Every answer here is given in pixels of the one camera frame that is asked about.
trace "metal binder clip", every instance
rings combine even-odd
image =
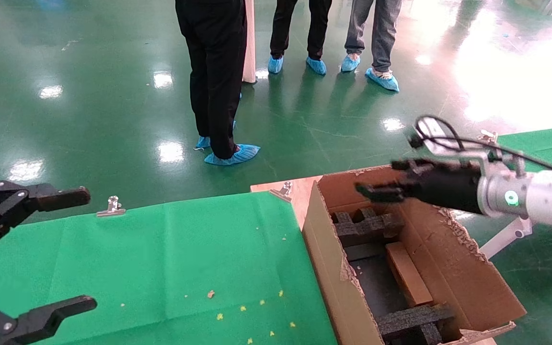
[[[480,141],[485,141],[488,144],[495,144],[497,142],[497,132],[489,132],[484,129],[480,131],[480,135],[476,138]]]
[[[289,194],[291,194],[291,190],[293,190],[293,183],[291,181],[287,181],[283,184],[281,190],[270,189],[270,194],[276,195],[278,198],[290,203],[291,198],[289,198]]]
[[[120,214],[125,214],[127,210],[122,208],[123,205],[118,202],[118,197],[116,195],[108,198],[108,209],[101,212],[97,212],[98,217],[109,217],[109,216],[118,216]]]

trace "open cardboard box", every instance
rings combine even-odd
[[[473,344],[512,330],[512,320],[526,314],[525,309],[449,210],[416,199],[371,205],[354,187],[357,182],[392,182],[399,174],[388,166],[340,172],[325,175],[311,191],[304,239],[339,343],[385,343],[375,321],[383,315],[370,311],[368,291],[359,282],[364,276],[349,264],[330,216],[364,207],[397,212],[405,222],[397,240],[431,293],[432,304],[446,304],[454,313],[440,330],[444,343]]]

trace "blue shoe cover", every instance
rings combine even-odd
[[[270,61],[267,63],[267,71],[270,73],[278,74],[282,70],[282,63],[285,61],[285,57],[280,57],[280,59],[274,59],[270,55]]]
[[[366,70],[366,77],[370,78],[372,81],[375,81],[378,85],[386,88],[387,90],[399,92],[399,85],[397,84],[397,79],[395,79],[394,76],[391,76],[389,79],[383,79],[374,74],[372,70],[373,68],[371,67]]]
[[[197,145],[195,145],[195,149],[207,149],[208,147],[210,147],[210,137],[209,136],[199,137]]]
[[[327,74],[327,66],[325,66],[325,63],[322,60],[313,60],[310,57],[307,57],[306,63],[310,66],[310,68],[312,68],[313,71],[316,72],[316,74],[320,74],[322,76]]]
[[[361,57],[357,57],[357,60],[351,59],[350,55],[346,55],[344,61],[342,61],[342,72],[352,72],[361,63]]]
[[[234,153],[234,155],[228,160],[222,160],[219,157],[215,156],[214,153],[211,153],[210,155],[208,155],[208,157],[206,157],[204,161],[208,164],[223,166],[240,164],[244,163],[245,161],[251,160],[254,156],[257,155],[257,152],[259,152],[259,149],[261,148],[259,146],[244,144],[239,144],[238,146],[240,147],[240,150]]]

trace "leg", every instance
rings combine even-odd
[[[289,28],[291,16],[298,0],[278,0],[276,12],[272,23],[272,39],[270,41],[270,54],[274,59],[280,59],[285,50],[289,48]]]
[[[195,29],[206,46],[210,144],[214,155],[226,160],[236,152],[233,122],[246,53],[246,8],[244,0],[210,7],[211,13]]]
[[[197,131],[202,137],[210,136],[208,129],[208,70],[206,51],[184,13],[184,2],[176,1],[176,14],[180,31],[186,39],[191,58],[191,109],[195,113]]]
[[[362,38],[363,29],[366,27],[366,20],[368,20],[373,2],[374,0],[353,0],[351,18],[348,22],[348,33],[346,33],[346,43],[344,43],[347,54],[361,54],[361,51],[366,48]]]
[[[308,57],[320,60],[325,43],[331,0],[310,0],[310,30],[308,31]]]
[[[376,72],[387,72],[391,67],[391,51],[395,44],[396,22],[402,0],[376,0],[374,28],[372,28],[372,67]]]

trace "person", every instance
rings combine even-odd
[[[346,57],[342,61],[342,72],[351,72],[361,63],[363,29],[374,0],[353,0],[351,18],[346,35]],[[402,8],[402,0],[376,0],[374,24],[372,26],[372,67],[366,76],[378,85],[399,92],[399,84],[392,74],[391,51],[395,44],[396,22]]]
[[[327,66],[321,60],[322,46],[325,42],[329,7],[332,0],[309,0],[310,30],[308,31],[308,57],[306,63],[316,73],[324,76]],[[272,39],[270,40],[270,59],[267,70],[278,74],[282,70],[285,50],[289,48],[289,28],[291,16],[298,0],[277,0],[274,22],[272,24]]]
[[[245,2],[176,0],[175,7],[191,58],[191,108],[199,132],[196,147],[212,147],[204,160],[209,164],[248,161],[260,148],[236,144],[233,137],[247,44]]]

